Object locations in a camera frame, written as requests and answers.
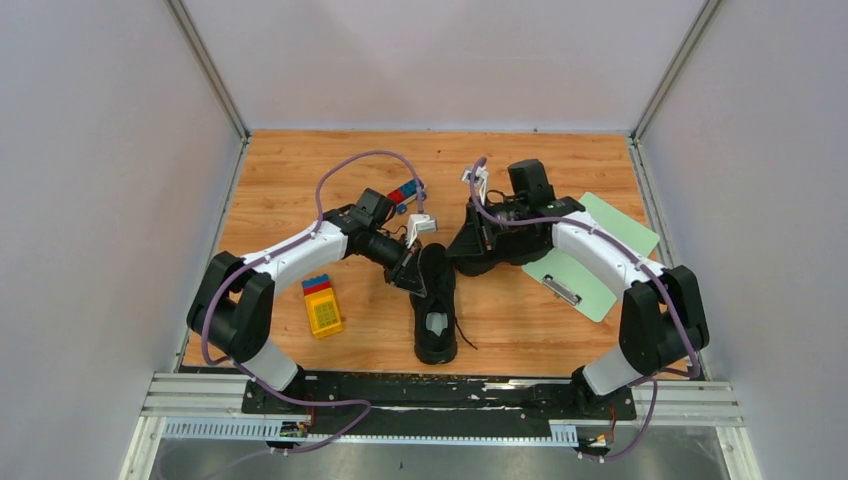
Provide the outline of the black sneaker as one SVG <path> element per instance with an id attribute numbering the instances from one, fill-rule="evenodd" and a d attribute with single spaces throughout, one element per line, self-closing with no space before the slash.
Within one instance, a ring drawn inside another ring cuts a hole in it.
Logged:
<path id="1" fill-rule="evenodd" d="M 427 294 L 410 296 L 414 311 L 414 352 L 424 364 L 449 363 L 458 351 L 454 267 L 440 243 L 425 246 L 418 265 Z"/>
<path id="2" fill-rule="evenodd" d="M 495 237 L 494 246 L 479 257 L 449 258 L 464 276 L 476 277 L 492 270 L 500 263 L 522 266 L 544 257 L 552 249 L 550 240 L 538 235 L 522 233 Z"/>

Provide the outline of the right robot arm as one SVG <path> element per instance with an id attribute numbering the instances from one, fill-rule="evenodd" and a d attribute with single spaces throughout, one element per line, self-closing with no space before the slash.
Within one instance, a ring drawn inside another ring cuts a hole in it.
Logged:
<path id="1" fill-rule="evenodd" d="M 459 270 L 474 277 L 500 264 L 524 266 L 558 251 L 585 267 L 621 304 L 616 346 L 572 375 L 571 403 L 596 417 L 611 394 L 660 372 L 683 358 L 692 376 L 701 372 L 698 353 L 710 343 L 695 273 L 667 267 L 627 246 L 596 221 L 579 201 L 558 198 L 541 161 L 513 163 L 513 189 L 500 202 L 487 199 L 486 158 L 464 170 L 469 187 L 463 226 L 447 249 Z"/>

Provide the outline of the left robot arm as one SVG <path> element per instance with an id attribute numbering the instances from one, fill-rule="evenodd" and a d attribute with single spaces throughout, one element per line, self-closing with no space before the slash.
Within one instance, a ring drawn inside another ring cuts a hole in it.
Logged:
<path id="1" fill-rule="evenodd" d="M 367 188 L 357 203 L 323 213 L 298 237 L 244 257 L 215 255 L 189 308 L 188 327 L 269 385 L 268 400 L 279 411 L 298 411 L 307 389 L 295 379 L 298 365 L 270 338 L 274 300 L 307 274 L 351 255 L 381 265 L 387 284 L 425 296 L 417 251 L 380 230 L 393 211 L 388 197 Z"/>

